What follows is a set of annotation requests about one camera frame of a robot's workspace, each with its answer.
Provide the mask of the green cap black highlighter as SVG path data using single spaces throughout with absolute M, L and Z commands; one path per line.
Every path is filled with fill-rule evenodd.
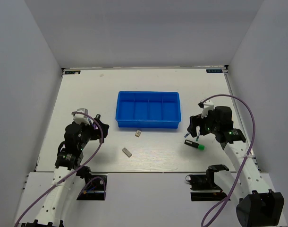
M 185 140 L 185 145 L 188 145 L 190 147 L 196 148 L 198 150 L 204 150 L 205 146 L 202 144 L 199 144 L 197 142 L 191 141 L 191 140 Z

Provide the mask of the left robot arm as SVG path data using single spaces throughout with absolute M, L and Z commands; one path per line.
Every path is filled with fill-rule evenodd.
M 64 141 L 58 147 L 51 186 L 39 196 L 17 219 L 16 227 L 62 227 L 68 208 L 81 193 L 77 184 L 89 188 L 93 180 L 88 161 L 83 162 L 83 150 L 87 143 L 98 140 L 101 146 L 108 135 L 109 125 L 100 120 L 100 115 L 91 117 L 87 109 L 72 112 L 73 121 L 65 127 Z M 24 215 L 41 199 L 44 203 L 33 222 L 23 223 Z

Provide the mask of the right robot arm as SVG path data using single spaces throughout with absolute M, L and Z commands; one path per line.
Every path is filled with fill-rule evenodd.
M 243 227 L 277 226 L 284 198 L 262 178 L 253 156 L 248 154 L 242 131 L 234 128 L 231 108 L 206 105 L 201 114 L 189 120 L 190 135 L 215 135 L 237 172 L 233 176 L 224 164 L 208 166 L 203 175 L 186 176 L 191 190 L 219 190 L 220 205 L 234 202 L 237 219 Z

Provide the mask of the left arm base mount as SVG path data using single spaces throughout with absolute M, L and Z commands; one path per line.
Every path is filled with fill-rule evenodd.
M 106 199 L 107 174 L 89 174 L 81 189 L 78 201 L 104 201 Z

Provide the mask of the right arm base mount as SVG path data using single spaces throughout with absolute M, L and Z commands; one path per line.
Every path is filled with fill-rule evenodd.
M 190 185 L 191 201 L 221 201 L 227 196 L 219 186 L 209 183 L 206 175 L 187 175 L 185 181 Z

